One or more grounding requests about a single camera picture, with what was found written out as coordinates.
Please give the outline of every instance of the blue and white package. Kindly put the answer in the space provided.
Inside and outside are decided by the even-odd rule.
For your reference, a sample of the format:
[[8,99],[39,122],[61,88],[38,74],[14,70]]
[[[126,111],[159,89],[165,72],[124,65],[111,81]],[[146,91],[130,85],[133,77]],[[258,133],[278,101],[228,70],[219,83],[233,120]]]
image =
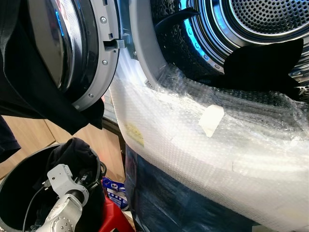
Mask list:
[[112,181],[107,177],[103,177],[103,187],[107,190],[108,197],[121,209],[129,208],[126,199],[125,185],[120,182]]

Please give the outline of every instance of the black fabric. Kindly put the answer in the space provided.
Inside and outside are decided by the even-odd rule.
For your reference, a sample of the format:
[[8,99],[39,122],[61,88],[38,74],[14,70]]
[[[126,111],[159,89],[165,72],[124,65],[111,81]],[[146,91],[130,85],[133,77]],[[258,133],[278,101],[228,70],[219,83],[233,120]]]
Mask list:
[[304,40],[265,46],[245,46],[235,50],[224,63],[224,76],[200,82],[213,87],[245,91],[279,91],[298,100],[298,82],[288,73],[299,61]]
[[[65,144],[55,148],[48,157],[45,172],[40,177],[35,189],[40,188],[41,182],[47,179],[47,172],[58,164],[68,165],[70,168],[73,179],[76,177],[83,177],[85,173],[91,176],[90,182],[96,180],[98,170],[97,156],[92,153],[89,145],[83,140],[78,138],[72,138]],[[31,226],[31,229],[37,229],[40,222],[44,222],[46,219],[46,209],[50,209],[56,202],[56,194],[52,189],[47,190],[42,198],[44,203],[37,211],[37,219],[35,225]],[[89,193],[89,199],[87,204],[83,207],[83,213],[78,221],[75,231],[76,232],[97,232],[102,225],[103,219],[103,205],[104,205],[104,193],[102,184],[97,186],[92,192]]]
[[20,0],[0,1],[0,114],[47,118],[70,134],[88,123],[101,129],[102,100],[80,113],[58,91],[26,33],[26,9],[19,12],[19,6]]
[[20,149],[11,129],[0,116],[0,163],[6,161],[11,155]]

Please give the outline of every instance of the bubble wrap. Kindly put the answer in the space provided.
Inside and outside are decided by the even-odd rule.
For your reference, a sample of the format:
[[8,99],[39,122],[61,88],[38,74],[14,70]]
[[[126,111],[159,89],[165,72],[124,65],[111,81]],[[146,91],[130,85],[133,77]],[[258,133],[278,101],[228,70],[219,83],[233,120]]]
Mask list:
[[[166,67],[145,85],[126,50],[111,85],[126,143],[201,195],[279,232],[308,231],[309,107],[280,93],[218,90]],[[212,137],[199,121],[224,116]]]

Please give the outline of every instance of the cable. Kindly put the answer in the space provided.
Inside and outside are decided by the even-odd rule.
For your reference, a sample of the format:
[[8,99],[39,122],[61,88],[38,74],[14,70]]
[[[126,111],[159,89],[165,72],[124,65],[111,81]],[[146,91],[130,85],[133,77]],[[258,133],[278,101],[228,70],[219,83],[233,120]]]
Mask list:
[[33,195],[32,199],[31,199],[31,201],[30,201],[30,203],[29,203],[29,205],[28,205],[28,209],[27,209],[27,211],[26,211],[26,215],[25,215],[25,219],[24,219],[24,224],[23,224],[23,232],[26,231],[26,229],[25,229],[25,227],[26,227],[26,220],[27,220],[27,216],[28,216],[28,213],[29,213],[29,209],[30,209],[30,207],[31,207],[31,205],[32,205],[32,202],[33,202],[34,198],[35,198],[44,188],[45,188],[45,187],[42,186],[42,187]]

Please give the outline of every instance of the red container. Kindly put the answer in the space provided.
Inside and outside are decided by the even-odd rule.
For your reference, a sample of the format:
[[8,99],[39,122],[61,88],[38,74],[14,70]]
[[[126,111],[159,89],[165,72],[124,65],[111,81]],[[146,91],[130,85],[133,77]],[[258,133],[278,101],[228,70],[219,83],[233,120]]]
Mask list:
[[99,232],[111,232],[113,229],[119,232],[135,232],[121,209],[106,196],[103,215],[103,225]]

